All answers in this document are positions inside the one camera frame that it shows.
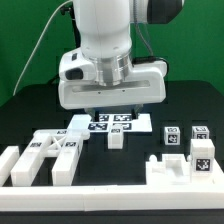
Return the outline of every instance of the white foam block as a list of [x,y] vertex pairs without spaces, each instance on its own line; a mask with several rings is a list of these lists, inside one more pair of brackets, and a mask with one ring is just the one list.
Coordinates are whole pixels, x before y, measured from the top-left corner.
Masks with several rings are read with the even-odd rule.
[[9,146],[0,157],[0,187],[10,175],[10,171],[19,159],[18,146]]
[[70,186],[82,150],[81,136],[68,135],[52,169],[54,186]]
[[49,134],[36,135],[11,171],[14,187],[29,187],[40,169],[46,148],[51,144]]

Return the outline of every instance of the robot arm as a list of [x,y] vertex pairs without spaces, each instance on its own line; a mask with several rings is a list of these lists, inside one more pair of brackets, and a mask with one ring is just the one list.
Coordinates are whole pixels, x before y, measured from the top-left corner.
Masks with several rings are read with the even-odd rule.
[[[159,9],[166,8],[168,2],[181,2],[182,7],[182,0],[137,1],[140,22],[164,23],[173,17],[172,10],[172,16],[154,17],[155,2],[161,3]],[[73,4],[81,48],[62,57],[61,105],[78,109],[161,102],[165,98],[167,64],[153,60],[133,65],[130,60],[134,0],[74,0]],[[174,11],[177,14],[180,5],[176,4]]]

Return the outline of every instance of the white cube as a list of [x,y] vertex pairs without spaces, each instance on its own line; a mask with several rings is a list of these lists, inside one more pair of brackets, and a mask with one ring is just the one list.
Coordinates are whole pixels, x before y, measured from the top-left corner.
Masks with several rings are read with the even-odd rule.
[[215,146],[211,139],[191,139],[193,176],[206,176],[213,171]]
[[166,145],[180,145],[179,127],[165,127],[164,141]]
[[209,139],[209,130],[206,126],[193,126],[192,127],[193,139]]
[[121,124],[113,125],[108,132],[108,149],[122,149],[124,131]]

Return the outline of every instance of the white slot block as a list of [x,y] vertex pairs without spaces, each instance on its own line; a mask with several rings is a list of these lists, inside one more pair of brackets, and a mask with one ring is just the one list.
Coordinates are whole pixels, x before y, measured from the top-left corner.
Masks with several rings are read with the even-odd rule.
[[108,149],[122,149],[124,131],[121,124],[113,125],[108,132]]
[[10,176],[10,171],[19,159],[19,147],[9,146],[0,157],[0,187]]
[[193,126],[192,138],[193,139],[209,139],[209,130],[207,126]]
[[165,127],[164,141],[165,141],[165,145],[180,145],[179,127]]
[[82,150],[81,136],[69,135],[52,169],[54,186],[70,186],[78,165]]
[[51,144],[49,134],[36,135],[11,171],[14,187],[29,187],[44,161],[46,148]]

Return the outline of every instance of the black table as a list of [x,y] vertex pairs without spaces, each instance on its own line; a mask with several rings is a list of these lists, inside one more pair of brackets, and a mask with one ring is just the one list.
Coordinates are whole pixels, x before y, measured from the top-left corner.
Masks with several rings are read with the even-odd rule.
[[[108,150],[106,134],[92,134],[84,142],[73,185],[144,184],[145,161],[151,154],[158,159],[164,153],[190,151],[192,126],[210,130],[216,147],[216,160],[224,168],[224,97],[209,83],[201,81],[167,82],[163,103],[145,105],[153,132],[125,133],[123,150]],[[129,107],[98,108],[100,112],[130,112]],[[0,108],[0,153],[9,145],[22,152],[38,129],[66,128],[74,114],[58,101],[56,85],[32,85],[24,88]],[[165,126],[179,126],[181,144],[165,146]],[[45,159],[33,186],[52,185],[51,169],[55,159]],[[10,179],[5,186],[11,186]],[[31,212],[0,213],[0,223],[223,223],[224,210],[106,211],[106,212]]]

